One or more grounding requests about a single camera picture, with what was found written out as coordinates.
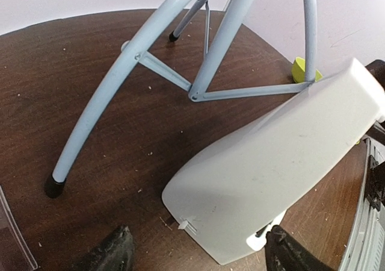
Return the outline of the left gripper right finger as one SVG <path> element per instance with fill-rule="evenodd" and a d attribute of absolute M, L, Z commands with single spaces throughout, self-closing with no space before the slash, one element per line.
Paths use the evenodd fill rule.
<path fill-rule="evenodd" d="M 265 262 L 267 271 L 333 270 L 313 256 L 279 225 L 274 225 L 266 234 Z"/>

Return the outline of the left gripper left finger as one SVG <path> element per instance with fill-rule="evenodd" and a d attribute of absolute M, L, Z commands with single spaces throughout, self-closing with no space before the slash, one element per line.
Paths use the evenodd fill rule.
<path fill-rule="evenodd" d="M 116 227 L 79 261 L 80 270 L 132 270 L 134 239 L 126 225 Z"/>

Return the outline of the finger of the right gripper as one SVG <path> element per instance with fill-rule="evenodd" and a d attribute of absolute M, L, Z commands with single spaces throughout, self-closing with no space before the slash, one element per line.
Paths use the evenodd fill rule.
<path fill-rule="evenodd" d="M 385 61 L 374 60 L 366 66 L 367 70 L 372 76 L 380 83 L 382 88 L 385 89 Z"/>

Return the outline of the white wedge-shaped holder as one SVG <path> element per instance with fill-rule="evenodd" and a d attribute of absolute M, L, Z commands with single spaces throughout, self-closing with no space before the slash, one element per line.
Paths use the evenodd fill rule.
<path fill-rule="evenodd" d="M 171 215 L 218 264 L 260 250 L 281 220 L 376 123 L 384 88 L 358 60 L 204 148 L 166 185 Z"/>

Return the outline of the clear metronome front cover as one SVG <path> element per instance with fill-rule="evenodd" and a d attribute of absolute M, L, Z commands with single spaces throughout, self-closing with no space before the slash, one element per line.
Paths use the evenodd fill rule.
<path fill-rule="evenodd" d="M 37 270 L 32 255 L 12 215 L 1 188 L 1 270 Z"/>

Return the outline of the white folding music stand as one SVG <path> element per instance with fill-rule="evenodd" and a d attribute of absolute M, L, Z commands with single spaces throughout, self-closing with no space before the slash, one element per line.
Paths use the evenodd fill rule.
<path fill-rule="evenodd" d="M 52 173 L 46 179 L 45 195 L 57 198 L 62 194 L 67 176 L 86 139 L 137 65 L 151 70 L 182 89 L 193 102 L 285 95 L 298 93 L 313 84 L 316 80 L 317 4 L 316 0 L 303 0 L 306 35 L 303 82 L 214 92 L 209 90 L 253 2 L 254 0 L 228 0 L 221 23 L 216 33 L 211 35 L 209 0 L 165 0 L 133 38 L 122 44 L 120 55 L 84 108 Z M 200 61 L 195 61 L 194 57 L 182 50 L 178 41 L 200 10 L 205 11 L 203 52 Z"/>

